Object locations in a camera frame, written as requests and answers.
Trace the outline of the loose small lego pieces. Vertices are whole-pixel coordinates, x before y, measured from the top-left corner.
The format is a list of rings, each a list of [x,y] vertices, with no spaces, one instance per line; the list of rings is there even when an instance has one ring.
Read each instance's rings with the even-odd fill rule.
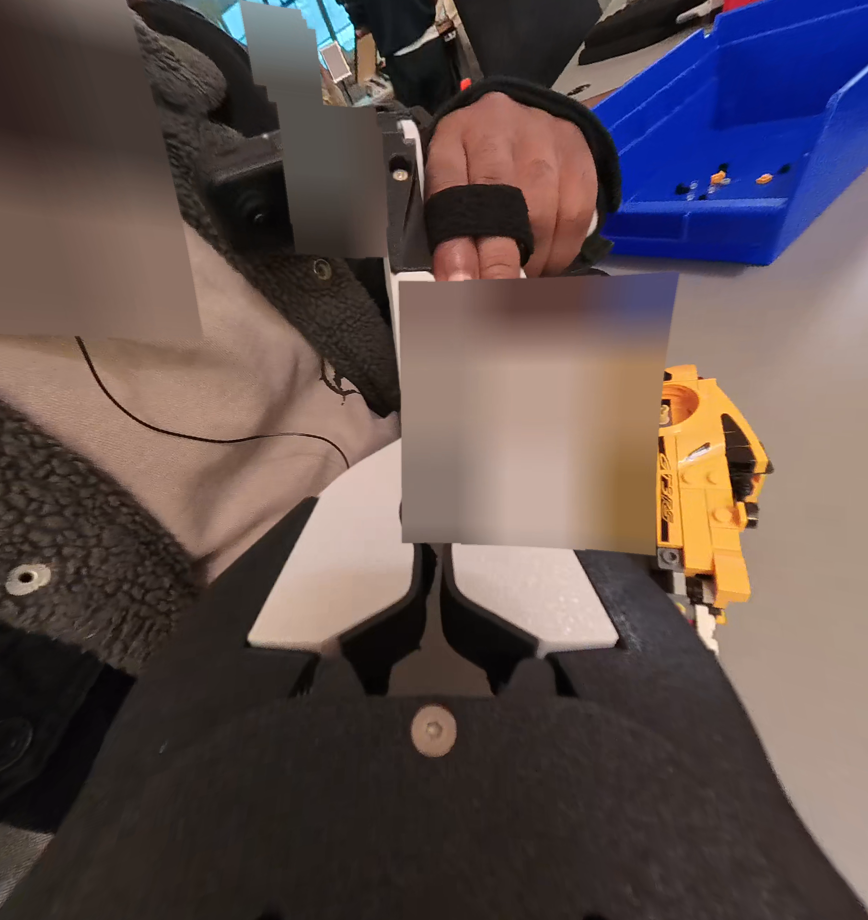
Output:
[[[771,168],[740,168],[722,164],[704,182],[692,179],[675,185],[672,196],[680,201],[759,201],[788,196],[796,165],[785,162]]]

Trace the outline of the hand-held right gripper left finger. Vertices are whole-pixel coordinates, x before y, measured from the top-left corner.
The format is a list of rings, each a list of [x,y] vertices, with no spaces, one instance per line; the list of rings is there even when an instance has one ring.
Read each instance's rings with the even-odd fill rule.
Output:
[[[315,500],[251,627],[256,649],[345,658],[384,696],[419,650],[436,552],[403,541],[402,442],[359,461]]]

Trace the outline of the blue plastic bin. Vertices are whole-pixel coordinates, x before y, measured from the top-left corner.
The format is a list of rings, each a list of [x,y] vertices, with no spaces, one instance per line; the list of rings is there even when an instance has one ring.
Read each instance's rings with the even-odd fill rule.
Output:
[[[771,265],[868,167],[868,1],[720,15],[602,101],[620,155],[612,256]],[[730,167],[796,165],[789,194],[680,201]]]

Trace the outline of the black trousers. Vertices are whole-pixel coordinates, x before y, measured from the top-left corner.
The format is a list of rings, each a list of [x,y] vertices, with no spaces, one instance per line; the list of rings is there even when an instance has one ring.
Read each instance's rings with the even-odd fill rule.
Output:
[[[135,683],[91,652],[0,622],[0,824],[55,833]]]

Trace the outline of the black wired earphone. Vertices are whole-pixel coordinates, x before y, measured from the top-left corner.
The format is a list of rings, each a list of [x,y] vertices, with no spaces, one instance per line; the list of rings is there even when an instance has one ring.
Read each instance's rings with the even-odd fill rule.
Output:
[[[253,435],[247,435],[247,436],[240,437],[240,438],[217,439],[217,438],[209,438],[209,437],[201,436],[201,435],[188,434],[188,433],[181,432],[181,431],[165,429],[158,425],[149,423],[146,420],[142,420],[138,415],[136,415],[134,412],[129,410],[127,407],[125,407],[110,391],[108,386],[103,381],[102,376],[100,375],[99,371],[97,370],[95,363],[93,361],[93,358],[83,338],[80,336],[75,336],[74,339],[79,349],[79,352],[81,354],[81,357],[83,361],[85,362],[95,385],[97,385],[97,387],[102,392],[102,394],[119,412],[121,412],[129,420],[135,422],[136,424],[138,424],[140,427],[144,428],[147,431],[152,431],[154,433],[158,433],[158,434],[168,436],[170,438],[182,440],[182,441],[187,441],[190,443],[202,443],[202,444],[223,445],[223,446],[240,445],[244,443],[255,443],[259,441],[267,441],[267,440],[281,439],[281,438],[312,441],[312,442],[317,442],[317,443],[323,443],[331,447],[333,451],[340,457],[340,459],[344,463],[345,469],[348,470],[351,468],[351,462],[347,454],[345,453],[345,451],[332,439],[325,437],[323,435],[320,435],[320,434],[314,434],[310,432],[299,432],[299,431],[282,431],[282,432],[275,432],[275,433],[253,434]]]

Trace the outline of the yellow lego car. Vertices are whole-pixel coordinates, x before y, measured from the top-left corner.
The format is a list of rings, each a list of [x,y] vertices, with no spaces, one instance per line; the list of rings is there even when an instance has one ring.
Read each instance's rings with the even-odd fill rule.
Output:
[[[714,654],[727,607],[750,599],[741,534],[759,525],[772,472],[762,441],[716,379],[693,364],[666,369],[651,574]]]

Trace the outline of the person's left hand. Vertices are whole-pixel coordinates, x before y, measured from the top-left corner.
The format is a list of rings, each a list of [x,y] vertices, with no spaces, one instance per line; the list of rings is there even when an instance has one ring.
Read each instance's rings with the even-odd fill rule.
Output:
[[[534,247],[525,268],[511,238],[461,237],[433,253],[439,282],[553,277],[575,260],[597,213],[599,180],[578,127],[506,95],[490,93],[446,116],[433,132],[426,197],[467,185],[518,188],[527,203]]]

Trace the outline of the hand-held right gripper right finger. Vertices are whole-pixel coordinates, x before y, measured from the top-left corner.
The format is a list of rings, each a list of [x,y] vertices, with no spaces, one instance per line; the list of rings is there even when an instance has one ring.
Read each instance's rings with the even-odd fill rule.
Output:
[[[620,638],[573,550],[454,544],[440,561],[444,638],[494,694],[523,661],[610,649]]]

